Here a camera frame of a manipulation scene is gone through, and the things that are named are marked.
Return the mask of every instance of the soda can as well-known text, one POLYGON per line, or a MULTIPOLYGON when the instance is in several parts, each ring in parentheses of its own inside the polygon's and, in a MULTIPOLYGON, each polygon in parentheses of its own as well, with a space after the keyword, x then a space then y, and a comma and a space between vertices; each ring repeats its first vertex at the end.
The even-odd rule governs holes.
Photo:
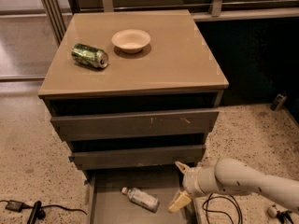
POLYGON ((80 43, 73 47, 72 57, 76 62, 95 69, 104 69, 108 66, 108 55, 102 49, 80 43))

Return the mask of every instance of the speckled floor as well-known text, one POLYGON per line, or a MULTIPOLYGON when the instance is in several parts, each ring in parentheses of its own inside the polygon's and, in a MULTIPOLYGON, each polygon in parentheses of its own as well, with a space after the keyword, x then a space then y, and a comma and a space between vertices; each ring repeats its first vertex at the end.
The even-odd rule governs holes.
MULTIPOLYGON (((29 27, 36 28, 37 35, 50 35, 48 25, 38 28, 37 19, 27 21, 27 25, 13 21, 0 30, 0 56, 9 63, 1 64, 1 74, 15 75, 25 71, 32 73, 31 55, 19 56, 18 39, 32 39, 29 27)), ((50 54, 38 56, 38 74, 47 70, 47 65, 56 49, 51 39, 40 37, 40 44, 50 50, 50 54)), ((40 82, 0 83, 0 200, 17 200, 33 205, 40 200, 43 205, 59 204, 69 208, 87 211, 88 186, 84 185, 84 176, 68 160, 70 150, 62 143, 50 124, 50 114, 43 102, 38 99, 40 82)), ((230 157, 247 163, 270 175, 299 180, 299 129, 289 113, 283 109, 273 112, 268 104, 238 105, 220 107, 220 114, 213 132, 206 142, 206 154, 199 165, 212 165, 218 158, 230 157)), ((205 198, 196 200, 199 207, 205 198)), ((279 223, 266 214, 271 201, 257 194, 238 197, 244 223, 279 223)), ((30 210, 21 213, 5 209, 6 203, 0 203, 0 223, 27 223, 30 210)), ((211 209, 230 213, 235 223, 237 216, 234 208, 225 201, 211 202, 211 209)), ((66 212, 58 208, 45 210, 47 217, 40 223, 86 223, 86 216, 80 212, 66 212)), ((199 208, 202 223, 206 223, 205 214, 199 208)), ((209 214, 211 223, 231 223, 225 215, 209 214)), ((294 222, 299 216, 292 215, 294 222)))

